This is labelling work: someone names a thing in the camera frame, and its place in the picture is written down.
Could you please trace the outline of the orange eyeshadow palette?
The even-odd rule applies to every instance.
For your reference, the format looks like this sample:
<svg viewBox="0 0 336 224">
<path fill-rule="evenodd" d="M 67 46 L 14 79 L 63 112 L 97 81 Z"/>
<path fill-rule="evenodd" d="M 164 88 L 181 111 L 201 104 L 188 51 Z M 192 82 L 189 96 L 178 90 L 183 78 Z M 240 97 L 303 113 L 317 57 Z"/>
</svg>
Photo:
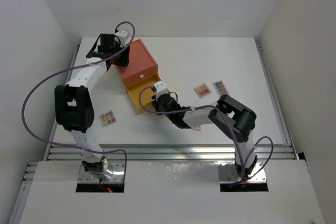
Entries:
<svg viewBox="0 0 336 224">
<path fill-rule="evenodd" d="M 205 83 L 202 83 L 201 85 L 195 87 L 194 91 L 196 92 L 199 98 L 204 98 L 205 96 L 211 94 L 211 90 Z"/>
</svg>

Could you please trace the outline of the aluminium rail frame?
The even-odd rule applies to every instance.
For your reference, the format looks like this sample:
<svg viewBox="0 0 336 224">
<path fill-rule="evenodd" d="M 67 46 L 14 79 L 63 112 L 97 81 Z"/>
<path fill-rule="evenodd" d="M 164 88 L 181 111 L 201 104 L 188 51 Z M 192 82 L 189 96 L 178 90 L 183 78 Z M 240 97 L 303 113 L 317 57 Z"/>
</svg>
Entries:
<svg viewBox="0 0 336 224">
<path fill-rule="evenodd" d="M 282 144 L 260 144 L 256 150 L 258 155 L 258 166 L 262 166 L 263 162 L 269 158 L 269 154 L 273 160 L 292 160 L 297 159 L 297 154 L 294 146 L 291 143 L 291 138 L 288 133 L 285 119 L 282 110 L 278 103 L 278 97 L 273 90 L 273 82 L 268 73 L 264 51 L 260 42 L 256 42 L 256 48 L 259 54 L 261 66 L 263 68 L 270 97 L 275 108 L 275 114 L 280 121 L 280 130 L 284 132 L 286 139 Z M 128 161 L 218 161 L 218 162 L 233 162 L 233 146 L 231 144 L 107 144 L 107 149 L 125 149 L 128 154 Z M 79 160 L 79 150 L 69 146 L 59 146 L 49 144 L 45 151 L 45 161 L 74 161 Z M 15 202 L 9 223 L 19 223 L 25 203 L 28 198 L 30 188 L 33 183 L 33 178 L 37 169 L 36 162 L 29 162 L 25 170 L 24 178 L 18 197 Z"/>
</svg>

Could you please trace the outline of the round-pan brown eyeshadow palette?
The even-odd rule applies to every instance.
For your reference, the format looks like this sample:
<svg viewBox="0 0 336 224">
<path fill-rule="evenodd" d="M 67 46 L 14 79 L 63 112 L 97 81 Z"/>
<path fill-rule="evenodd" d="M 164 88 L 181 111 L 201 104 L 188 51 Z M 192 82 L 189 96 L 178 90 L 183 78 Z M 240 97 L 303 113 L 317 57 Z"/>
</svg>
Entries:
<svg viewBox="0 0 336 224">
<path fill-rule="evenodd" d="M 106 127 L 108 125 L 115 123 L 116 117 L 114 116 L 113 111 L 110 110 L 100 115 L 100 121 L 101 121 L 101 125 L 103 127 Z"/>
</svg>

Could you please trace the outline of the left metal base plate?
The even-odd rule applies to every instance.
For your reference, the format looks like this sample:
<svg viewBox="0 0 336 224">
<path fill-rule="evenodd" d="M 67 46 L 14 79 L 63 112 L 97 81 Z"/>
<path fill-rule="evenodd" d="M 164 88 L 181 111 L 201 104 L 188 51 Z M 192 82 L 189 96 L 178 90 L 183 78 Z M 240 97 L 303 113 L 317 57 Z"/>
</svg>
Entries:
<svg viewBox="0 0 336 224">
<path fill-rule="evenodd" d="M 86 172 L 83 166 L 80 166 L 78 180 L 79 184 L 98 184 L 100 180 L 104 184 L 122 184 L 124 179 L 124 162 L 112 162 L 108 164 L 107 175 L 102 177 L 100 175 L 92 175 Z"/>
</svg>

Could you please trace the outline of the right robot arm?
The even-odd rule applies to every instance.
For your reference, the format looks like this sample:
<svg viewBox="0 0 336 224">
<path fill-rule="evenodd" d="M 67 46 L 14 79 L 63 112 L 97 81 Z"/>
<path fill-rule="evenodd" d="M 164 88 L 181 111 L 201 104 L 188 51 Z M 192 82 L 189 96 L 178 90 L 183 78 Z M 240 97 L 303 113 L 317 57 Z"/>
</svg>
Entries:
<svg viewBox="0 0 336 224">
<path fill-rule="evenodd" d="M 213 124 L 234 142 L 237 174 L 246 179 L 256 162 L 250 133 L 255 128 L 255 113 L 229 95 L 222 95 L 215 105 L 197 108 L 180 106 L 166 93 L 152 97 L 152 105 L 158 115 L 165 115 L 179 129 L 191 129 L 198 125 Z"/>
</svg>

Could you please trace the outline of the orange drawer box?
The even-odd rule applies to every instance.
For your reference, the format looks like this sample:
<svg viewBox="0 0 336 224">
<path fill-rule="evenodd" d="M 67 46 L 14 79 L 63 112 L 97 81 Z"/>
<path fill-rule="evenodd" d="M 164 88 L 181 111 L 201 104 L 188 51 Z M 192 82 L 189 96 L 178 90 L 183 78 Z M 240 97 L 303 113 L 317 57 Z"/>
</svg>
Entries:
<svg viewBox="0 0 336 224">
<path fill-rule="evenodd" d="M 128 66 L 115 68 L 125 87 L 158 74 L 158 64 L 141 39 L 131 43 Z"/>
</svg>

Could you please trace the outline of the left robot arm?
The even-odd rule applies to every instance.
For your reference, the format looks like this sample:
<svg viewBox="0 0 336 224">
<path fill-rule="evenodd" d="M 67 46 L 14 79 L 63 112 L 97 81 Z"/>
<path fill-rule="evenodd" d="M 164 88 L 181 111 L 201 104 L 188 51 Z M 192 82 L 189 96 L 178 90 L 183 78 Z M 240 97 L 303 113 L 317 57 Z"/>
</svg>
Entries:
<svg viewBox="0 0 336 224">
<path fill-rule="evenodd" d="M 128 65 L 128 37 L 125 30 L 100 34 L 86 55 L 87 66 L 65 85 L 58 85 L 54 90 L 56 122 L 71 134 L 80 147 L 85 172 L 104 182 L 112 178 L 112 166 L 108 164 L 91 130 L 95 117 L 90 91 L 111 65 Z"/>
</svg>

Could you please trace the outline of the long brown eyeshadow palette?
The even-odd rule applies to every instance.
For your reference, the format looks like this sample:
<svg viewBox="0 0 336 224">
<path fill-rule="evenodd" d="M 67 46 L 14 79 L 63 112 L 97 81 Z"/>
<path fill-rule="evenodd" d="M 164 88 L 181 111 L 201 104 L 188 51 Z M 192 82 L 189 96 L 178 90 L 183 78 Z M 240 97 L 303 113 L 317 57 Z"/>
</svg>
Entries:
<svg viewBox="0 0 336 224">
<path fill-rule="evenodd" d="M 219 96 L 229 95 L 229 92 L 222 81 L 213 82 L 213 86 L 216 89 L 216 92 L 218 93 Z"/>
</svg>

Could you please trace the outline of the yellow drawer box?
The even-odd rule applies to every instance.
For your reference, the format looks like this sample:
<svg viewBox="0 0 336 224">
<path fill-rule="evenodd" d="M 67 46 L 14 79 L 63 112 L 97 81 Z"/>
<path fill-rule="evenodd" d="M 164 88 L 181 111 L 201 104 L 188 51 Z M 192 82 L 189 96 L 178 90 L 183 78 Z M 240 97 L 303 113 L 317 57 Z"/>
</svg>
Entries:
<svg viewBox="0 0 336 224">
<path fill-rule="evenodd" d="M 158 74 L 155 74 L 125 88 L 137 114 L 145 112 L 145 110 L 139 104 L 140 92 L 146 87 L 152 87 L 156 82 L 159 81 L 161 81 L 161 78 Z M 148 110 L 153 110 L 152 97 L 154 95 L 155 93 L 151 89 L 146 89 L 141 95 L 141 102 Z"/>
</svg>

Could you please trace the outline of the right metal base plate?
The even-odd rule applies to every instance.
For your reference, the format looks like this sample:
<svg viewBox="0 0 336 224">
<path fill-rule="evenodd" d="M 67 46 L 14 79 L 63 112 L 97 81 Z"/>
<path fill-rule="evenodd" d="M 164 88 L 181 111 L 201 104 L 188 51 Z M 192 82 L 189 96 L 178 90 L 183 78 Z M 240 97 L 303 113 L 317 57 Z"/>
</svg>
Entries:
<svg viewBox="0 0 336 224">
<path fill-rule="evenodd" d="M 219 182 L 222 184 L 233 184 L 243 180 L 237 173 L 234 162 L 221 162 L 218 163 L 218 176 Z M 253 168 L 249 179 L 245 180 L 245 183 L 263 184 L 267 182 L 266 172 L 263 162 L 257 162 Z"/>
</svg>

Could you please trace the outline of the metal base plate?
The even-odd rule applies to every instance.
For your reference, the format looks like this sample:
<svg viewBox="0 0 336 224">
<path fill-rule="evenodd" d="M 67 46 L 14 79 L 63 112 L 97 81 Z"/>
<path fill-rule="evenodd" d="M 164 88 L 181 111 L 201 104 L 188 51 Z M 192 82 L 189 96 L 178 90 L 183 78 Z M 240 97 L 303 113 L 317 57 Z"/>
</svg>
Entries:
<svg viewBox="0 0 336 224">
<path fill-rule="evenodd" d="M 124 179 L 124 162 L 112 162 L 108 164 L 107 175 L 102 177 L 100 175 L 92 175 L 86 172 L 83 166 L 80 166 L 78 180 L 79 184 L 98 184 L 100 180 L 104 184 L 122 184 Z"/>
<path fill-rule="evenodd" d="M 234 162 L 221 162 L 218 163 L 218 176 L 219 182 L 222 184 L 233 184 L 243 180 L 237 173 Z M 267 182 L 266 172 L 263 162 L 257 162 L 253 168 L 249 179 L 245 180 L 245 183 L 263 184 Z"/>
</svg>

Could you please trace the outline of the colourful eyeshadow palette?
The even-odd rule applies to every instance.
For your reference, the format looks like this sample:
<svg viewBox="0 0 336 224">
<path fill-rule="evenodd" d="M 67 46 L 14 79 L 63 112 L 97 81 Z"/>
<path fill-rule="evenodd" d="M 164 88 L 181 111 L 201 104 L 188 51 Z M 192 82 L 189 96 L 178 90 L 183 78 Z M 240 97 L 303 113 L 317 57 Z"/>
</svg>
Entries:
<svg viewBox="0 0 336 224">
<path fill-rule="evenodd" d="M 196 130 L 196 131 L 201 131 L 202 130 L 200 125 L 197 125 L 196 127 L 192 127 L 191 129 Z"/>
</svg>

